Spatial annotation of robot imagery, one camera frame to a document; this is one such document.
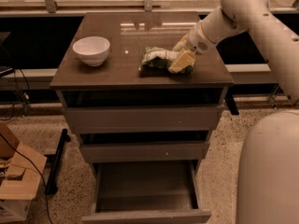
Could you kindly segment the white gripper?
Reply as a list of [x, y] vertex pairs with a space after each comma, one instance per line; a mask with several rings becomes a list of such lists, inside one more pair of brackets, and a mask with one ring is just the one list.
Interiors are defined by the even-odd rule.
[[196, 23], [187, 35], [183, 36], [172, 48], [180, 51], [177, 58], [171, 63], [168, 71], [173, 74], [189, 74], [194, 70], [195, 55], [189, 50], [183, 50], [186, 46], [197, 54], [205, 54], [216, 47], [203, 32], [201, 22]]

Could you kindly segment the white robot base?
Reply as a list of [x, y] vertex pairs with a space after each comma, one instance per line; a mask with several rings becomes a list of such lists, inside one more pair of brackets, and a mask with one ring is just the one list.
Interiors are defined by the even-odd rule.
[[235, 224], [299, 224], [299, 111], [261, 119], [239, 159]]

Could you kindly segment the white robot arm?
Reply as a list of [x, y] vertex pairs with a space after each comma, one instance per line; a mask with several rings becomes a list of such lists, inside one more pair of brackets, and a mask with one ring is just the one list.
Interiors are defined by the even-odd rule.
[[270, 11], [269, 0], [221, 0], [173, 47], [205, 54], [223, 39], [249, 33], [292, 105], [299, 103], [299, 37]]

